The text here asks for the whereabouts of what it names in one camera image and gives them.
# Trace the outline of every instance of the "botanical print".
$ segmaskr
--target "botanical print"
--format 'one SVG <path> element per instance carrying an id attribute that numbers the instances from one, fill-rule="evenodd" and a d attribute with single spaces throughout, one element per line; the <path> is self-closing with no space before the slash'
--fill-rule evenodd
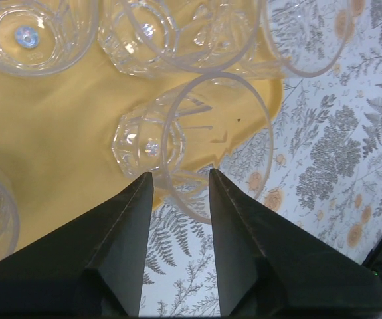
<path id="1" fill-rule="evenodd" d="M 220 169 L 245 193 L 261 192 L 265 206 L 362 263 L 382 236 L 382 0 L 352 0 L 351 8 L 354 36 L 332 69 L 284 81 L 270 172 L 266 130 L 225 156 Z M 344 8 L 316 9 L 324 10 L 322 19 L 337 19 Z M 208 214 L 207 203 L 195 205 Z M 218 316 L 211 226 L 170 203 L 154 211 L 143 281 L 141 315 Z"/>

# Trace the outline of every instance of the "yellow plate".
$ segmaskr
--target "yellow plate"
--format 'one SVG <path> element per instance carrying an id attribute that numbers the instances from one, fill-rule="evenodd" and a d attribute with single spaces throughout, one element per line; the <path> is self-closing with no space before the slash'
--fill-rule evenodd
<path id="1" fill-rule="evenodd" d="M 0 169 L 12 182 L 19 208 L 17 248 L 123 190 L 130 181 L 111 152 L 120 116 L 196 76 L 126 76 L 96 43 L 77 65 L 54 76 L 0 73 Z M 282 81 L 253 85 L 275 117 Z"/>

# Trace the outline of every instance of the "tablecloth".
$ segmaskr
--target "tablecloth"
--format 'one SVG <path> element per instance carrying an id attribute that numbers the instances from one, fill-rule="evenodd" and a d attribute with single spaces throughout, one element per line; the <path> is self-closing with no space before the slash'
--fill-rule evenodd
<path id="1" fill-rule="evenodd" d="M 361 263 L 382 236 L 382 0 L 353 6 L 355 30 L 334 67 L 284 83 L 258 200 Z M 220 167 L 251 195 L 256 139 Z M 219 315 L 211 226 L 164 203 L 152 216 L 144 283 L 140 315 Z"/>

